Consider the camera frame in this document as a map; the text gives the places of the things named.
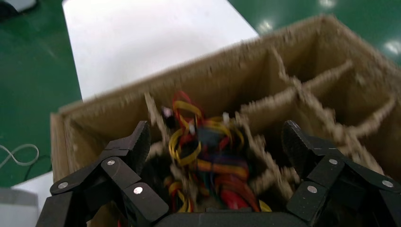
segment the white cable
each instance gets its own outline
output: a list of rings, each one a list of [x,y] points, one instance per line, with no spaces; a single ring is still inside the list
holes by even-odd
[[[33,144],[23,144],[21,146],[18,146],[17,148],[15,148],[14,150],[12,150],[11,152],[3,145],[0,145],[0,148],[5,150],[9,155],[7,156],[7,158],[0,164],[0,169],[3,167],[3,165],[10,159],[12,158],[14,160],[14,162],[19,165],[19,166],[30,166],[33,163],[35,163],[37,161],[37,159],[39,158],[39,149],[37,148],[37,146],[33,145]],[[24,148],[34,148],[36,150],[36,157],[29,162],[20,162],[18,161],[15,157],[14,154]]]

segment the cardboard compartment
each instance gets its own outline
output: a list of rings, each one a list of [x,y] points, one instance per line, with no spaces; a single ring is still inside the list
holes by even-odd
[[[401,182],[401,105],[398,102],[372,135],[360,139],[369,153],[375,157],[384,173]]]
[[[60,109],[52,114],[54,179],[92,163],[110,140],[130,135],[141,120],[153,124],[152,149],[165,150],[171,132],[160,107],[171,107],[174,94],[182,90],[206,117],[228,112],[238,124],[244,120],[249,158],[261,162],[249,186],[272,208],[276,203],[275,211],[284,209],[299,183],[296,173],[284,174],[290,163],[280,135],[287,120],[310,135],[336,139],[355,162],[359,158],[381,170],[366,155],[370,152],[386,174],[401,181],[400,75],[399,68],[334,17],[314,17]],[[106,225],[113,220],[110,214],[101,209],[91,226]]]
[[[295,91],[289,90],[286,96],[287,99],[282,102],[272,104],[267,101],[258,105],[257,108],[243,113],[249,118],[252,135],[264,136],[265,150],[271,154],[280,167],[291,166],[281,145],[281,129],[285,121],[295,121],[309,135],[330,138],[323,129],[323,122],[316,117],[313,109],[297,98]]]
[[[338,71],[337,80],[327,80],[311,89],[322,103],[335,113],[335,120],[345,126],[358,126],[390,99],[383,88],[369,80],[365,71]]]
[[[288,76],[297,78],[301,83],[312,80],[320,73],[338,67],[346,61],[336,54],[338,49],[321,45],[324,39],[319,32],[297,38],[276,48]]]
[[[223,112],[234,116],[240,106],[282,92],[290,85],[280,78],[282,66],[272,50],[244,57],[237,65],[220,65],[197,78],[175,80],[173,86],[160,86],[150,93],[157,108],[172,107],[178,90],[202,107],[206,117]]]

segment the metal screw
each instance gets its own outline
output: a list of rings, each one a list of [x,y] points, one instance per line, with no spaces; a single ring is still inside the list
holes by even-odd
[[[389,181],[384,180],[384,181],[382,181],[382,183],[383,183],[384,185],[386,185],[387,187],[389,187],[389,188],[394,187],[394,185],[393,185],[391,182],[389,182]]]
[[[68,186],[68,182],[62,182],[62,183],[60,183],[59,186],[57,186],[57,187],[60,188],[60,189],[63,189],[63,188],[65,188],[65,187],[67,187],[67,186]]]
[[[136,187],[135,189],[134,189],[134,193],[135,194],[140,194],[141,192],[143,191],[143,188],[142,187]]]
[[[308,191],[310,191],[312,193],[317,193],[317,188],[315,188],[313,186],[308,186]]]
[[[338,164],[337,160],[335,160],[335,159],[330,159],[329,162],[331,164],[333,164],[333,165],[337,165]]]

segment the gray object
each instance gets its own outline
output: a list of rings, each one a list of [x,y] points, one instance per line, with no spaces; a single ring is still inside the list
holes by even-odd
[[[34,227],[39,217],[37,195],[21,190],[0,188],[2,227]]]

